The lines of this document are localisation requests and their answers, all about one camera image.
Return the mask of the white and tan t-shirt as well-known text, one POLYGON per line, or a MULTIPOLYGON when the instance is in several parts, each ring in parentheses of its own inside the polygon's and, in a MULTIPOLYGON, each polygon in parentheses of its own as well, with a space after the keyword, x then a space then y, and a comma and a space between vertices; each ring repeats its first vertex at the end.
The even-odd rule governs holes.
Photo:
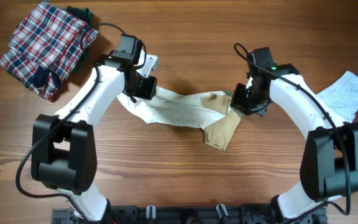
POLYGON ((117 99, 128 112, 147 124, 202 129, 204 142, 220 151, 227 149, 242 118, 230 107, 231 94, 224 91, 180 95, 158 87, 151 100, 138 98, 133 103, 122 93, 117 99))

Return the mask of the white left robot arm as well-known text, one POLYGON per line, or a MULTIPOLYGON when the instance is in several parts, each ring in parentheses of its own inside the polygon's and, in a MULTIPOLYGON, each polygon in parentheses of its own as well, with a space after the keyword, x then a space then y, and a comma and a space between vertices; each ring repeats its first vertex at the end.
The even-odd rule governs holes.
POLYGON ((67 222, 107 223, 110 202, 94 178, 98 166, 94 129, 109 105, 135 87, 131 97, 149 100, 155 95, 157 79, 151 76, 157 61, 148 59, 139 69, 105 62, 93 68, 85 86, 53 116, 40 114, 33 124, 31 176, 51 197, 64 197, 71 207, 67 222))

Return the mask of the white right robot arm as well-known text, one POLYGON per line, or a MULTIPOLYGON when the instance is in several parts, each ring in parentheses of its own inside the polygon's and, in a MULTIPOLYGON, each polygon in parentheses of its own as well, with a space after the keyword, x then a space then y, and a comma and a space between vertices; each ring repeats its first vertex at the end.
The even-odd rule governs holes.
POLYGON ((250 63, 247 76, 248 85, 236 86, 231 105, 256 114, 275 103, 306 140, 299 182, 274 196, 264 207, 264 217, 289 223, 328 205, 349 215, 352 195, 358 192, 358 122, 330 111, 292 64, 250 63))

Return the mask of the dark green folded garment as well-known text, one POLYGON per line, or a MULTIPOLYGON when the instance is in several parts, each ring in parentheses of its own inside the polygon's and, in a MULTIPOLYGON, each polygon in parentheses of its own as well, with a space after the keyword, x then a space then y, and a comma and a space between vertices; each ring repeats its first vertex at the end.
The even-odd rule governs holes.
MULTIPOLYGON (((88 25, 91 25, 93 20, 93 13, 88 8, 77 8, 77 7, 71 7, 67 6, 63 8, 64 11, 72 14, 76 18, 85 21, 88 25)), ((85 52, 81 54, 80 58, 78 59, 74 69, 71 71, 72 74, 78 73, 83 66, 84 62, 89 59, 89 48, 85 48, 85 52)))

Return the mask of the light blue striped garment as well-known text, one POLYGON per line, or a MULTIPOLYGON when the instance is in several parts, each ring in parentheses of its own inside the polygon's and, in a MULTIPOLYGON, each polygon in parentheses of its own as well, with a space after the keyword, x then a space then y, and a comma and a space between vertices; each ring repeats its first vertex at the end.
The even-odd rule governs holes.
POLYGON ((348 123, 353 122, 358 111, 358 75, 346 71, 317 97, 348 123))

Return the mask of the plaid folded shirt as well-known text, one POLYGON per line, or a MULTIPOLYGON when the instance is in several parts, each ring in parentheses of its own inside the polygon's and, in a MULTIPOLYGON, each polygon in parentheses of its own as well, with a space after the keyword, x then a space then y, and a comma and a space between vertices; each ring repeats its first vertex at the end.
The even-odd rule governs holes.
POLYGON ((98 31, 42 1, 14 29, 0 65, 41 98, 53 101, 98 31))

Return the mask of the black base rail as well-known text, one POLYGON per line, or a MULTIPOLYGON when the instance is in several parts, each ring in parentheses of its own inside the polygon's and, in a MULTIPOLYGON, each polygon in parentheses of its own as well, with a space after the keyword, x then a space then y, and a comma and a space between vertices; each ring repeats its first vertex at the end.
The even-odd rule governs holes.
POLYGON ((148 207, 112 206, 100 223, 203 223, 203 224, 263 224, 263 223, 305 223, 327 224, 328 216, 325 208, 319 208, 296 220, 276 220, 269 212, 267 204, 244 204, 227 207, 219 204, 215 207, 148 207))

